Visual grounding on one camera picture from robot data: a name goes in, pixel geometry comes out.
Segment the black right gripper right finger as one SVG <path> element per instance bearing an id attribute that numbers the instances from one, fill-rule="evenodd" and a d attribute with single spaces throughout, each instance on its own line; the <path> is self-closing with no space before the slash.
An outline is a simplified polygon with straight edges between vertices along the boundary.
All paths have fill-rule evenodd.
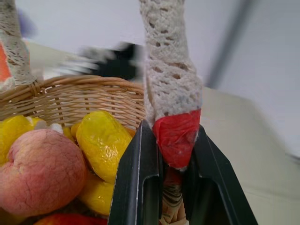
<path id="1" fill-rule="evenodd" d="M 256 225 L 230 161 L 200 127 L 184 173 L 183 201 L 191 225 Z"/>

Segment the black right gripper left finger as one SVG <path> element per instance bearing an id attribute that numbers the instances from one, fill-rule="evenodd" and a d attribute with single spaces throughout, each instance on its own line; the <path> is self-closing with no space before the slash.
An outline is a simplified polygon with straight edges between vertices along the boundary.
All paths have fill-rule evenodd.
<path id="1" fill-rule="evenodd" d="M 147 121 L 142 121 L 117 170 L 110 225 L 157 225 L 162 214 L 163 160 Z"/>

